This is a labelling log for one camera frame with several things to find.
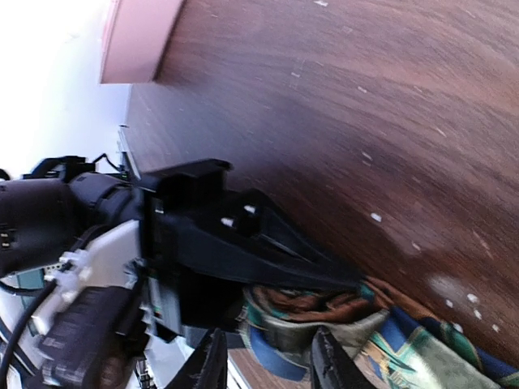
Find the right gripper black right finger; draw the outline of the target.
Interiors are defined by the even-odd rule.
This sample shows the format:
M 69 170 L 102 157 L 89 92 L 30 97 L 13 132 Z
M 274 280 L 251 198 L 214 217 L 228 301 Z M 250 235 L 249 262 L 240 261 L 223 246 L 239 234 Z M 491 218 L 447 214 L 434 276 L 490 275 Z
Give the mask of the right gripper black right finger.
M 327 327 L 317 329 L 311 342 L 313 389 L 374 389 Z

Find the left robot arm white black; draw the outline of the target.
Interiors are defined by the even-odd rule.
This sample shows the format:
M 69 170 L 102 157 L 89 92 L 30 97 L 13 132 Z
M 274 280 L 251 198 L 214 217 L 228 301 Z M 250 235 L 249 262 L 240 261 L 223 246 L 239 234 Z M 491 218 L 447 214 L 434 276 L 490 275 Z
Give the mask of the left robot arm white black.
M 361 272 L 326 251 L 266 194 L 225 186 L 231 166 L 198 160 L 140 178 L 98 173 L 78 156 L 43 160 L 1 181 L 1 273 L 55 262 L 89 228 L 139 224 L 158 333 L 234 328 L 242 288 L 341 291 Z

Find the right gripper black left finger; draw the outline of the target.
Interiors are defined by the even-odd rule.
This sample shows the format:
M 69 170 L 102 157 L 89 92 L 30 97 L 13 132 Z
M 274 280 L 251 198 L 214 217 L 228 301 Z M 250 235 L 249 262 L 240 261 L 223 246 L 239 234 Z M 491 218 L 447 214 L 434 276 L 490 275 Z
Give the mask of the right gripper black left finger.
M 165 389 L 226 389 L 227 361 L 225 333 L 209 330 Z

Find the brown green patterned tie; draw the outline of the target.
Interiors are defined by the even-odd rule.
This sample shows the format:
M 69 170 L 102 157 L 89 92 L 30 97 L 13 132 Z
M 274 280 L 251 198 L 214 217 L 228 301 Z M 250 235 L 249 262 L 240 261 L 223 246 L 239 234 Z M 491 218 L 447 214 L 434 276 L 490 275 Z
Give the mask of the brown green patterned tie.
M 249 286 L 241 336 L 270 373 L 301 381 L 319 327 L 378 388 L 516 388 L 509 365 L 469 340 L 454 324 L 392 285 L 368 277 L 335 293 Z

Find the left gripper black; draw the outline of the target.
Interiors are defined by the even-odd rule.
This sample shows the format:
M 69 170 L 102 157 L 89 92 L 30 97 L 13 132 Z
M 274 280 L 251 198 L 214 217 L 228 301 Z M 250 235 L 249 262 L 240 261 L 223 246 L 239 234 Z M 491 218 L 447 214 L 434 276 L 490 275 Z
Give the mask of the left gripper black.
M 141 246 L 158 332 L 233 328 L 234 284 L 349 290 L 359 269 L 320 247 L 259 190 L 225 192 L 227 161 L 143 175 Z

